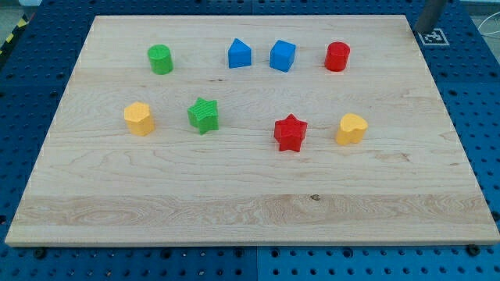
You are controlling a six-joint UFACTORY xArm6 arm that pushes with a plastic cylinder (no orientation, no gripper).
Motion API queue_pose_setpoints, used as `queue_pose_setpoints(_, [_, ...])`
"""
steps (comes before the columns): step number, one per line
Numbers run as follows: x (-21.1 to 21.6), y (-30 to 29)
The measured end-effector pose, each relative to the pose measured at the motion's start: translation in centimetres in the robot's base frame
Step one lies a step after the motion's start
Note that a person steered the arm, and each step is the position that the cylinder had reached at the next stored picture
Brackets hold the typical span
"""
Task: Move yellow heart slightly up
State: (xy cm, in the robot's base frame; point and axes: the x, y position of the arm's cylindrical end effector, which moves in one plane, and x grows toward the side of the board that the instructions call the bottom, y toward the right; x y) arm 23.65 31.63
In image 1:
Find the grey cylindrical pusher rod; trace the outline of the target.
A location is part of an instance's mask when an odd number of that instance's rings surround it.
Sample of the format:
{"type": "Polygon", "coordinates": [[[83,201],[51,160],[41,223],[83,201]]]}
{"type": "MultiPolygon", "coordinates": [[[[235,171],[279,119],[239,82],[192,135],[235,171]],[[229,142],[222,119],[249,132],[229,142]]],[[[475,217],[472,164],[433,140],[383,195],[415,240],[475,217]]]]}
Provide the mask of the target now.
{"type": "Polygon", "coordinates": [[[413,31],[418,34],[429,34],[436,27],[441,14],[445,10],[447,0],[426,0],[413,31]]]}

